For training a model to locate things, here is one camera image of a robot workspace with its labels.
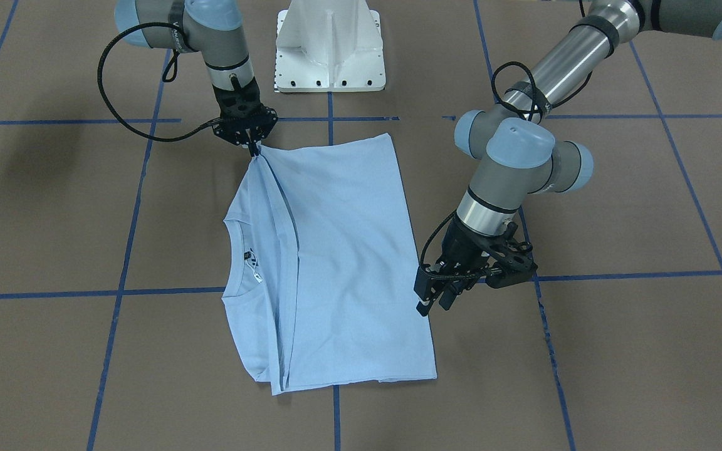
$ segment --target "brown floor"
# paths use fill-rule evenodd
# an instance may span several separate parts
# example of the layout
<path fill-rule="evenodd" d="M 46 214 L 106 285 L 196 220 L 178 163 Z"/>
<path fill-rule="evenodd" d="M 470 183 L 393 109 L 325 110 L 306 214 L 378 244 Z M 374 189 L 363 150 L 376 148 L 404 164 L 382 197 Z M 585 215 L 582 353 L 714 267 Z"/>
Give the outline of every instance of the brown floor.
<path fill-rule="evenodd" d="M 0 449 L 722 450 L 722 42 L 642 34 L 543 123 L 590 147 L 595 175 L 525 202 L 536 286 L 478 286 L 432 313 L 437 380 L 272 397 L 220 300 L 246 151 L 113 123 L 95 85 L 113 3 L 0 0 Z M 476 168 L 455 117 L 491 106 L 492 68 L 536 63 L 578 17 L 369 0 L 386 90 L 283 95 L 288 2 L 240 3 L 263 100 L 288 118 L 266 143 L 388 132 L 419 245 Z M 170 136 L 216 105 L 198 55 L 159 92 L 163 57 L 119 46 L 105 83 Z"/>

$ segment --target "silver metal tube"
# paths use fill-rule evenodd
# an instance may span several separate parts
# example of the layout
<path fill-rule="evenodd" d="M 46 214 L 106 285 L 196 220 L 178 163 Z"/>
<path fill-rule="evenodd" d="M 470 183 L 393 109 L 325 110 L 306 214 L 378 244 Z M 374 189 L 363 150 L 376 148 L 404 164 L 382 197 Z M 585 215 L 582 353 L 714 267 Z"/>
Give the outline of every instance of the silver metal tube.
<path fill-rule="evenodd" d="M 532 69 L 536 87 L 550 103 L 570 94 L 595 66 L 609 54 L 609 39 L 591 26 L 576 26 Z M 503 100 L 521 110 L 531 109 L 531 98 L 520 91 L 510 91 Z M 533 115 L 539 122 L 539 115 Z"/>
<path fill-rule="evenodd" d="M 208 74 L 210 75 L 212 85 L 216 86 L 219 89 L 224 89 L 224 91 L 234 91 L 233 83 L 231 81 L 233 75 L 235 75 L 235 77 L 237 78 L 238 85 L 241 88 L 249 85 L 249 82 L 251 82 L 253 78 L 255 78 L 253 64 L 252 62 L 250 62 L 250 60 L 247 60 L 246 63 L 238 66 L 238 68 L 233 69 L 219 70 L 208 68 Z"/>
<path fill-rule="evenodd" d="M 479 234 L 490 237 L 502 234 L 507 222 L 514 217 L 514 213 L 500 213 L 479 204 L 470 196 L 469 192 L 465 192 L 464 197 L 461 198 L 456 214 L 464 225 Z"/>
<path fill-rule="evenodd" d="M 608 20 L 617 29 L 620 43 L 627 43 L 639 33 L 639 15 L 626 0 L 596 0 L 590 15 Z M 550 103 L 558 103 L 607 57 L 610 49 L 609 39 L 601 31 L 576 26 L 531 70 L 536 87 Z M 530 82 L 528 77 L 522 81 Z M 531 98 L 521 91 L 507 92 L 503 100 L 521 110 L 531 109 Z M 533 115 L 534 122 L 541 119 Z"/>

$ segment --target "folded t-shirt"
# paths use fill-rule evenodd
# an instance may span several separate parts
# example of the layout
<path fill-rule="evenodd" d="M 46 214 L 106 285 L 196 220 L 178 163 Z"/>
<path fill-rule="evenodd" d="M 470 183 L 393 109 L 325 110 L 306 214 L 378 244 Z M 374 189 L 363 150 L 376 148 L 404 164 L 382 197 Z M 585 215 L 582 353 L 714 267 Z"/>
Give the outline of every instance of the folded t-shirt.
<path fill-rule="evenodd" d="M 224 218 L 232 263 L 222 299 L 250 376 L 274 395 L 434 379 L 389 135 L 260 150 Z"/>

